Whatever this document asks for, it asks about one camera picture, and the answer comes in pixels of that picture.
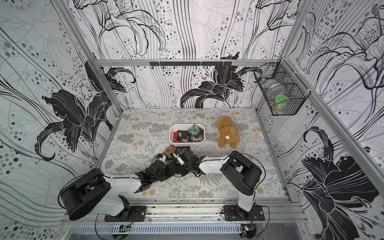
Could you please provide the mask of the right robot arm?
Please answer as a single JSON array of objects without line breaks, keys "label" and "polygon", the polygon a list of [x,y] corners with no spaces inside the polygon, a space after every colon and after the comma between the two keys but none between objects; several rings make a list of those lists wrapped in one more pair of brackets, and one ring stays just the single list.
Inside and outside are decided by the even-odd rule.
[{"label": "right robot arm", "polygon": [[222,174],[239,192],[237,207],[244,213],[249,213],[254,205],[257,184],[260,182],[263,170],[249,160],[245,154],[237,151],[224,157],[197,157],[189,147],[176,150],[171,159],[176,160],[188,172],[196,176],[207,174]]}]

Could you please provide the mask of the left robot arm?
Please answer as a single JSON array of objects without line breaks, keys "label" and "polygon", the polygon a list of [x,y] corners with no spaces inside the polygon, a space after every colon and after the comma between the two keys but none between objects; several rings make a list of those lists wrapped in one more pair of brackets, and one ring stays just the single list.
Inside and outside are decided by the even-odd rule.
[{"label": "left robot arm", "polygon": [[72,221],[87,215],[105,215],[106,222],[143,222],[147,208],[131,206],[123,193],[144,192],[153,183],[172,176],[172,167],[162,161],[128,176],[107,175],[101,169],[93,169],[63,187],[59,203]]}]

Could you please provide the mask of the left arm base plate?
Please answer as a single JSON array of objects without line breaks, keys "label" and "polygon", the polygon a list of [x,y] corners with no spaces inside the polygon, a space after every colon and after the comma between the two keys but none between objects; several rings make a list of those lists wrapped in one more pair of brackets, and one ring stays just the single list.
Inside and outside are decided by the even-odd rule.
[{"label": "left arm base plate", "polygon": [[131,206],[130,208],[124,208],[121,213],[117,216],[105,216],[106,222],[133,222],[133,223],[141,223],[144,222],[146,216],[147,207],[146,206]]}]

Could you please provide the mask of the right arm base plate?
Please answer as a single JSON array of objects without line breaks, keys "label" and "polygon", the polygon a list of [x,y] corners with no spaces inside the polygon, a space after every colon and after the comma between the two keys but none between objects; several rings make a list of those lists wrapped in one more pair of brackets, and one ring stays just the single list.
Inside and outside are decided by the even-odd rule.
[{"label": "right arm base plate", "polygon": [[265,220],[262,206],[254,204],[249,212],[241,209],[237,205],[225,205],[221,210],[227,222],[248,221],[261,222]]}]

